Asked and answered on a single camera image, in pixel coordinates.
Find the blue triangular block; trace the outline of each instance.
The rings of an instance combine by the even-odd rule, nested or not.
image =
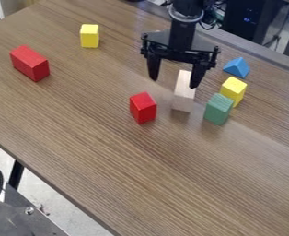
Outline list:
[[[224,71],[233,76],[245,78],[249,74],[250,68],[244,58],[239,57],[228,62],[224,67]]]

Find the screw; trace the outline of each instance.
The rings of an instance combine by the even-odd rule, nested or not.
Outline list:
[[[34,208],[31,207],[31,206],[29,206],[29,207],[26,208],[26,210],[24,211],[24,213],[25,213],[26,215],[32,215],[32,214],[34,213]]]

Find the green block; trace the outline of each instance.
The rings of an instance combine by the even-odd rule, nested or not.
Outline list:
[[[207,103],[203,118],[217,125],[226,122],[234,101],[220,93],[215,93]]]

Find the red rectangular block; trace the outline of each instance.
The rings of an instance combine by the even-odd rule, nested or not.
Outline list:
[[[10,57],[13,66],[35,82],[40,81],[50,74],[47,59],[26,45],[19,46],[12,50]]]
[[[130,97],[130,111],[138,124],[156,119],[156,102],[147,92]]]

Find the wooden table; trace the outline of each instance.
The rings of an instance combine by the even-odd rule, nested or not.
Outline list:
[[[97,50],[80,48],[98,23]],[[46,0],[0,21],[0,145],[117,235],[289,235],[289,58],[219,31],[218,67],[194,112],[170,109],[179,69],[148,79],[140,34],[169,22],[118,0]],[[46,55],[40,83],[12,68],[20,44]],[[249,89],[228,123],[202,119],[205,102],[243,56]],[[155,122],[138,125],[129,97],[147,90]]]

